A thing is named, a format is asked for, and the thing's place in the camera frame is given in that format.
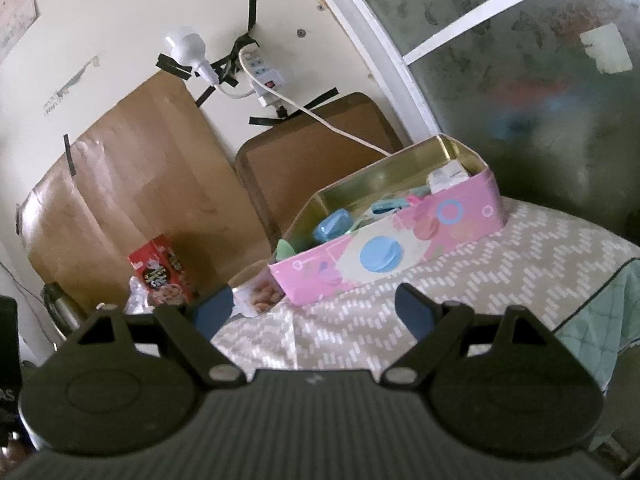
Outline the pink macaron tin box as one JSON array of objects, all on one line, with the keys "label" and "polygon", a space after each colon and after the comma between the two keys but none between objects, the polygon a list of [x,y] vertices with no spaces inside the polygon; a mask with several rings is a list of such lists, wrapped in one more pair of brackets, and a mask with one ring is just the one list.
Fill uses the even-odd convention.
[{"label": "pink macaron tin box", "polygon": [[[426,178],[457,160],[469,180],[432,194]],[[320,244],[312,231],[337,209],[358,219],[378,200],[409,194],[420,204],[401,209]],[[506,224],[494,174],[484,159],[439,134],[404,148],[314,193],[284,234],[295,257],[269,269],[296,306],[388,278],[501,230]]]}]

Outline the white power strip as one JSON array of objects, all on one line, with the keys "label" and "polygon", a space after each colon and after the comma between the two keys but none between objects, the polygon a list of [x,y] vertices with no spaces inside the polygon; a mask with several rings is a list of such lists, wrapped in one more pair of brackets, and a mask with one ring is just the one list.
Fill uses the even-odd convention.
[{"label": "white power strip", "polygon": [[262,107],[278,106],[280,100],[272,93],[278,90],[283,79],[280,73],[267,63],[257,44],[249,44],[239,53],[242,69],[250,77],[250,85]]}]

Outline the red cereal box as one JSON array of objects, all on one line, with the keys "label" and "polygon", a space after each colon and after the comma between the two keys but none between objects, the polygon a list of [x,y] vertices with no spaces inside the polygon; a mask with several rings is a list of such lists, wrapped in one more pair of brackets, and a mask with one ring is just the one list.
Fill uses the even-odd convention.
[{"label": "red cereal box", "polygon": [[200,296],[165,235],[146,242],[128,256],[128,261],[154,307],[182,306]]}]

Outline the green cloth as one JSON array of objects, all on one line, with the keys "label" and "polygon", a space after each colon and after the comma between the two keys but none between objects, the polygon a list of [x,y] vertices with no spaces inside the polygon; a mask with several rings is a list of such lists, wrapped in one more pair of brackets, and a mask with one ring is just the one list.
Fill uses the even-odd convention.
[{"label": "green cloth", "polygon": [[283,238],[277,241],[276,251],[274,252],[274,261],[281,262],[286,259],[295,257],[297,252],[295,248]]}]

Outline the brown cardboard sheet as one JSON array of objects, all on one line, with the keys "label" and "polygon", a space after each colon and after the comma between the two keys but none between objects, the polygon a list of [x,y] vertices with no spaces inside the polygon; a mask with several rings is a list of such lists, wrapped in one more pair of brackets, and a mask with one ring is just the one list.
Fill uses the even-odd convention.
[{"label": "brown cardboard sheet", "polygon": [[156,74],[61,156],[18,210],[27,258],[85,310],[124,304],[129,255],[163,235],[202,294],[270,254],[245,188],[193,96]]}]

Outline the blue plastic case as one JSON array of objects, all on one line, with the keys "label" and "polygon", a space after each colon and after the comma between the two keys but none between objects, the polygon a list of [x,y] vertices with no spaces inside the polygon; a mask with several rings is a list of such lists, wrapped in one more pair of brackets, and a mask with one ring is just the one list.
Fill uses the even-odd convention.
[{"label": "blue plastic case", "polygon": [[354,220],[348,210],[337,209],[317,224],[312,231],[312,236],[316,242],[323,244],[344,235],[353,224]]}]

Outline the brown seat cushion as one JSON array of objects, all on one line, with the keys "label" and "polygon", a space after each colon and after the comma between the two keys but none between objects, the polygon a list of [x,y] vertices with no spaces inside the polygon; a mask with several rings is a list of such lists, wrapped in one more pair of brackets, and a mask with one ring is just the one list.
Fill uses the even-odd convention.
[{"label": "brown seat cushion", "polygon": [[[368,96],[340,96],[332,88],[307,104],[331,125],[395,153],[400,137]],[[285,118],[252,117],[267,128],[246,141],[234,166],[270,244],[276,244],[315,192],[376,162],[381,154],[345,139],[301,112]]]}]

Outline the frosted floral glass door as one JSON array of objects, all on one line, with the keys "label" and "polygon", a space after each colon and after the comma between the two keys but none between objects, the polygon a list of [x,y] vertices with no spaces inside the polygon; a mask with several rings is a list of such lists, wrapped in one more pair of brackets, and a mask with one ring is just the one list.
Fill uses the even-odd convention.
[{"label": "frosted floral glass door", "polygon": [[639,0],[324,0],[412,140],[507,196],[639,237]]}]

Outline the white tissue packet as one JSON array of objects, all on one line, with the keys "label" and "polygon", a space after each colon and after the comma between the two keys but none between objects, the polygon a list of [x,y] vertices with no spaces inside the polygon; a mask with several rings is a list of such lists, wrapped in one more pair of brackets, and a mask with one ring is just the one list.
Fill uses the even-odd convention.
[{"label": "white tissue packet", "polygon": [[426,178],[426,183],[432,194],[436,194],[448,188],[469,180],[470,174],[457,160],[450,160],[446,165],[430,172]]}]

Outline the white light bulb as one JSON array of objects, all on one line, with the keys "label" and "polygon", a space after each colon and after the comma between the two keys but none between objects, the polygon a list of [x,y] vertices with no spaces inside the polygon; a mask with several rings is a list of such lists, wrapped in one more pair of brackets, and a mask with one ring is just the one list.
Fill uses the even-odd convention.
[{"label": "white light bulb", "polygon": [[170,56],[180,65],[190,66],[211,87],[219,84],[219,77],[206,58],[202,37],[189,27],[178,27],[165,36]]}]

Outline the teal quilted cloth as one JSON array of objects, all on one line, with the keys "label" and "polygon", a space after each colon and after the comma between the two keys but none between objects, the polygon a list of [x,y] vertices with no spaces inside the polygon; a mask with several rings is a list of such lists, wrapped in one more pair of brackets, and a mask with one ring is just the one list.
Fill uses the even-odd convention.
[{"label": "teal quilted cloth", "polygon": [[605,391],[618,356],[639,344],[639,259],[621,266],[554,334]]}]

